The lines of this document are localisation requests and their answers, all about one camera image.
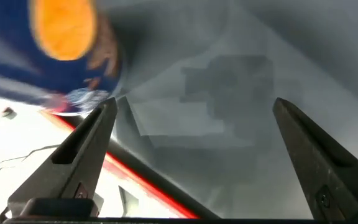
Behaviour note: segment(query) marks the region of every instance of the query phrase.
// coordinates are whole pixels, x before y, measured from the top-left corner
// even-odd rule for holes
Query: screw
[[[323,195],[321,196],[321,204],[323,204],[324,207],[329,208],[329,199],[327,196]]]

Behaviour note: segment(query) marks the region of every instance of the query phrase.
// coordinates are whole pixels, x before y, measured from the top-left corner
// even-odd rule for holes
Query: orange circle
[[[32,33],[39,47],[57,60],[75,60],[89,51],[96,35],[91,0],[30,0]]]

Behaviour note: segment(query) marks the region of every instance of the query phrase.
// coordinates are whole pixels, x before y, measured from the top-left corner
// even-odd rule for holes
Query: blue object
[[[88,69],[93,49],[71,61],[46,55],[31,33],[28,4],[24,0],[0,0],[0,98],[61,115],[91,111],[111,96],[121,73],[104,75],[108,62]],[[90,87],[92,80],[96,84]]]

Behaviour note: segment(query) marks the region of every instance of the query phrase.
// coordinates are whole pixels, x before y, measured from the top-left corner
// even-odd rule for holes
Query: gray surface
[[[311,218],[271,108],[358,157],[358,1],[98,4],[128,64],[117,140],[222,217]]]

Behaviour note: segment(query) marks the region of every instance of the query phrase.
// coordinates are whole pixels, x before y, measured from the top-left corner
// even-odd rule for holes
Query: black clamp jaw
[[[292,103],[277,98],[273,112],[314,219],[358,220],[358,160]],[[9,197],[0,223],[200,222],[97,218],[92,198],[116,115],[114,98],[101,103]],[[4,217],[8,210],[12,219]]]

